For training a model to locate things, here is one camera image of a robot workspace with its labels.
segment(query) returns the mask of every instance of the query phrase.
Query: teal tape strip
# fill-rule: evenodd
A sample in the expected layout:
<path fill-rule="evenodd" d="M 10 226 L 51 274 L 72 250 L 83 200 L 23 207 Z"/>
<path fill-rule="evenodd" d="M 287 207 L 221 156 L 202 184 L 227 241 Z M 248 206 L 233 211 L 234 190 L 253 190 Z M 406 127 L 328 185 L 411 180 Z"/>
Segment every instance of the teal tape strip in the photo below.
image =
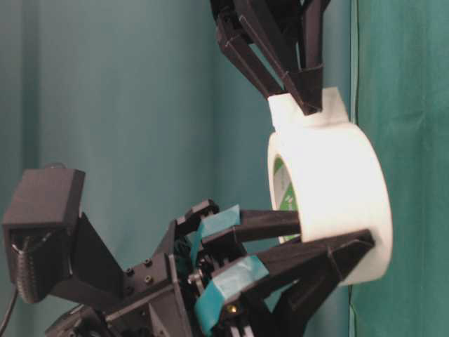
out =
<path fill-rule="evenodd" d="M 247 286 L 267 276 L 268 270 L 257 256 L 247 256 L 209 282 L 195 303 L 195 314 L 201 330 L 211 336 L 225 302 Z"/>
<path fill-rule="evenodd" d="M 192 249 L 190 250 L 190 258 L 193 265 L 196 264 L 196 257 L 198 255 L 199 244 L 201 240 L 209 235 L 216 234 L 222 230 L 226 230 L 232 226 L 240 225 L 240 206 L 236 205 L 227 209 L 226 211 L 215 214 L 214 216 L 208 216 L 204 218 L 192 243 Z"/>

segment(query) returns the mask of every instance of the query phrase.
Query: teal curtain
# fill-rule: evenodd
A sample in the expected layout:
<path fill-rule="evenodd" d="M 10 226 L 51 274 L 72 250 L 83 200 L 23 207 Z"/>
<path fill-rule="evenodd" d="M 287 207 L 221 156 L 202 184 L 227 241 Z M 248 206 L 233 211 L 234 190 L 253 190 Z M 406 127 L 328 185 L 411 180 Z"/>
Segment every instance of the teal curtain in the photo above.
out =
<path fill-rule="evenodd" d="M 326 85 L 347 106 L 349 5 L 332 1 L 325 33 Z M 271 206 L 267 102 L 220 54 L 206 0 L 4 0 L 0 89 L 0 212 L 23 169 L 84 170 L 83 209 L 123 268 L 202 199 Z M 0 285 L 2 315 L 4 254 Z M 307 335 L 346 337 L 347 302 L 336 291 Z M 43 336 L 73 305 L 19 300 L 6 335 Z"/>
<path fill-rule="evenodd" d="M 387 275 L 354 287 L 357 337 L 447 336 L 449 3 L 358 1 L 358 122 L 387 179 Z"/>

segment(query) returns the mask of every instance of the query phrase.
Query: metal bolt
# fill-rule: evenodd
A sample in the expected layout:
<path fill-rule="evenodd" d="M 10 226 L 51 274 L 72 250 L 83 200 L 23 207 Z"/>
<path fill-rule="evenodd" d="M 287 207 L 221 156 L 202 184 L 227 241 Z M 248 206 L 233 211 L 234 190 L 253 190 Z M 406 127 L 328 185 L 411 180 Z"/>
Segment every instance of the metal bolt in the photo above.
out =
<path fill-rule="evenodd" d="M 234 304 L 230 304 L 227 306 L 227 312 L 229 314 L 235 314 L 237 312 L 237 307 Z"/>
<path fill-rule="evenodd" d="M 145 277 L 145 283 L 146 284 L 151 284 L 151 283 L 153 283 L 153 277 L 151 276 L 151 275 L 147 275 L 146 277 Z"/>
<path fill-rule="evenodd" d="M 131 295 L 134 292 L 134 288 L 131 287 L 131 286 L 127 286 L 125 291 L 126 291 L 126 295 L 129 296 L 129 295 Z"/>

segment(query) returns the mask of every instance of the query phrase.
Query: white tape roll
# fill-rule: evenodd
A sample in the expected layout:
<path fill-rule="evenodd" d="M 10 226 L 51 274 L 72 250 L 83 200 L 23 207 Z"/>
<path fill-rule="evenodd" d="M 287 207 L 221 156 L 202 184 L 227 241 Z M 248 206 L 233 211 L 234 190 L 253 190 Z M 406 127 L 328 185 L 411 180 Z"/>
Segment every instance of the white tape roll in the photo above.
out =
<path fill-rule="evenodd" d="M 336 88 L 323 91 L 323 111 L 304 116 L 290 94 L 268 99 L 272 134 L 269 188 L 274 209 L 298 210 L 302 241 L 369 229 L 372 249 L 342 285 L 381 277 L 392 249 L 387 186 L 365 134 L 347 117 Z"/>

